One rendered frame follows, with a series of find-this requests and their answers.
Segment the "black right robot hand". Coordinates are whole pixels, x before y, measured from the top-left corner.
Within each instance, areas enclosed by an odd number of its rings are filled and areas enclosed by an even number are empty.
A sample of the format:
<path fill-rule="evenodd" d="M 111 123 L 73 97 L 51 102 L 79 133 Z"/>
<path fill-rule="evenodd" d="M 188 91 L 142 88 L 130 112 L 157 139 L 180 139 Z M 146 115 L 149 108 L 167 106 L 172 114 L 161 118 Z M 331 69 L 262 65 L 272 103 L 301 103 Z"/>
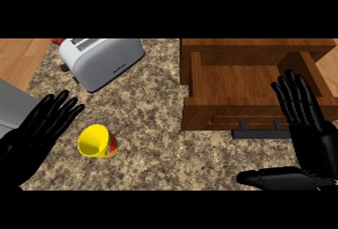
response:
<path fill-rule="evenodd" d="M 325 119 L 301 74 L 288 69 L 270 86 L 290 124 L 300 166 L 242 171 L 237 182 L 263 191 L 338 191 L 338 128 Z"/>

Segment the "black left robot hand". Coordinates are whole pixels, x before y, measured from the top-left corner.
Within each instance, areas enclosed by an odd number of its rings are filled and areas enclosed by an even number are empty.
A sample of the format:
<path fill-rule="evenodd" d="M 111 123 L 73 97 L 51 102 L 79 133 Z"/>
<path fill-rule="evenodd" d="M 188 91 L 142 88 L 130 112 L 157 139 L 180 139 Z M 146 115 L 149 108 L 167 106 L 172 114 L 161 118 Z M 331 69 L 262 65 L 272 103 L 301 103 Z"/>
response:
<path fill-rule="evenodd" d="M 31 110 L 22 124 L 0 139 L 0 191 L 21 191 L 31 179 L 56 140 L 68 129 L 84 104 L 68 98 L 64 90 L 49 94 Z"/>

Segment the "yellow cup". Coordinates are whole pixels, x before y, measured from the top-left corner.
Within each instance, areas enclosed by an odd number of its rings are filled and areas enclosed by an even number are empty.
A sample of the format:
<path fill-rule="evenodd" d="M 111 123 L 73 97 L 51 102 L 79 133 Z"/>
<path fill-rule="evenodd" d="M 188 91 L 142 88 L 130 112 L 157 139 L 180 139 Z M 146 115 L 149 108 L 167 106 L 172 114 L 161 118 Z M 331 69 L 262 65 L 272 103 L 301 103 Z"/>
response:
<path fill-rule="evenodd" d="M 90 125 L 82 132 L 77 148 L 86 157 L 113 157 L 120 149 L 118 141 L 102 124 Z"/>

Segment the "brown wooden drawer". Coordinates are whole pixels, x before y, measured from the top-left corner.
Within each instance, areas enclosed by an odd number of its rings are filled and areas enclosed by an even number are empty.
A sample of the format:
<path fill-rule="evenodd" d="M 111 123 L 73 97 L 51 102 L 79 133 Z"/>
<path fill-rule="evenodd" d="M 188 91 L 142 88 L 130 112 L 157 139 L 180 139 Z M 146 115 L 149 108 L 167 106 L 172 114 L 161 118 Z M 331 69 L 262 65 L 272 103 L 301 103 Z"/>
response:
<path fill-rule="evenodd" d="M 250 129 L 284 126 L 285 116 L 270 83 L 288 69 L 304 76 L 324 116 L 337 121 L 338 97 L 331 93 L 310 53 L 291 53 L 275 65 L 204 65 L 203 54 L 194 52 L 182 128 L 229 131 L 241 126 Z"/>

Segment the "grey appliance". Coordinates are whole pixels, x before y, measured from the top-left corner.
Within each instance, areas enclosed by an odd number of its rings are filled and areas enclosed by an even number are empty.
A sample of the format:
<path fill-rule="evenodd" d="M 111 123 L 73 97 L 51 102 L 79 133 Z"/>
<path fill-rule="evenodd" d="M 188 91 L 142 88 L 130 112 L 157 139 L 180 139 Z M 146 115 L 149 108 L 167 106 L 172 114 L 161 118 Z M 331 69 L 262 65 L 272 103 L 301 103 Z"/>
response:
<path fill-rule="evenodd" d="M 0 139 L 17 129 L 40 100 L 0 79 Z"/>

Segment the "white toaster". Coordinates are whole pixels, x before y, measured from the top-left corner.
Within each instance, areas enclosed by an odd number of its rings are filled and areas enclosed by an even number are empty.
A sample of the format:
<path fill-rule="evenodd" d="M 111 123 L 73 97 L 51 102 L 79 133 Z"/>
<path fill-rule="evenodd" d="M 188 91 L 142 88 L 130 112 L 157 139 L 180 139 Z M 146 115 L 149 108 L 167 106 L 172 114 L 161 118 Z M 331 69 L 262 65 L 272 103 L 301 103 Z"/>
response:
<path fill-rule="evenodd" d="M 67 38 L 59 45 L 61 70 L 95 93 L 145 56 L 139 38 Z"/>

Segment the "brown wooden cabinet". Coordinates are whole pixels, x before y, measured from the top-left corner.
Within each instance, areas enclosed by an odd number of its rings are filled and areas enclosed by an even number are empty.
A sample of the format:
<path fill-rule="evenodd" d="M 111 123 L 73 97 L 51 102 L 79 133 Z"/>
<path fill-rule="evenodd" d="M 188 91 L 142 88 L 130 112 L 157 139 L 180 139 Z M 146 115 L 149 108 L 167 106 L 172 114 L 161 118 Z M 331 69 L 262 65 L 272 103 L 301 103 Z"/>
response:
<path fill-rule="evenodd" d="M 275 65 L 293 52 L 318 61 L 337 47 L 332 38 L 182 38 L 180 83 L 189 84 L 192 53 L 204 65 Z"/>

